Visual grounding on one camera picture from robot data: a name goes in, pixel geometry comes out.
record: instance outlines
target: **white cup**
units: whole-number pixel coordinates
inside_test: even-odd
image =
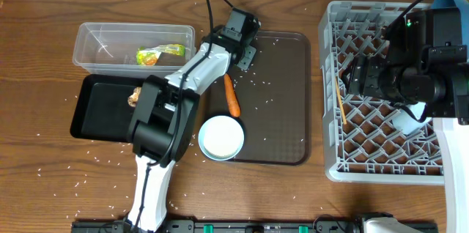
[[[214,116],[199,131],[200,150],[212,160],[228,160],[243,148],[244,131],[229,116]]]

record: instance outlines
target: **toy carrot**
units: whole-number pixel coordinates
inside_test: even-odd
[[[239,117],[241,115],[241,108],[236,99],[236,94],[235,94],[235,90],[233,89],[232,79],[229,77],[228,74],[225,74],[224,81],[225,81],[226,101],[228,103],[229,113],[233,117]]]

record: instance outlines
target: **food item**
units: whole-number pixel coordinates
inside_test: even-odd
[[[162,53],[170,53],[176,56],[185,55],[185,47],[180,44],[159,45],[154,48],[140,47],[137,51],[137,64],[139,65],[155,65]]]
[[[133,94],[127,99],[127,101],[129,102],[129,106],[134,107],[134,108],[137,106],[137,102],[139,101],[140,91],[141,91],[140,86],[136,87],[133,90]]]
[[[241,115],[241,108],[240,108],[240,104],[238,104],[237,102],[235,90],[233,89],[232,79],[229,77],[228,74],[225,74],[224,80],[225,80],[226,101],[228,103],[229,113],[233,117],[239,117]]]

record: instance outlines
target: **food package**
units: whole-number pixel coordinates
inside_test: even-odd
[[[137,51],[137,64],[139,65],[155,65],[162,53],[170,53],[176,56],[185,55],[185,47],[180,44],[159,45],[154,48],[140,47]]]

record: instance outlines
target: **green connector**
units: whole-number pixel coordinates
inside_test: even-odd
[[[308,233],[308,227],[307,226],[300,226],[298,228],[298,233]]]
[[[213,233],[213,225],[205,225],[204,233]]]

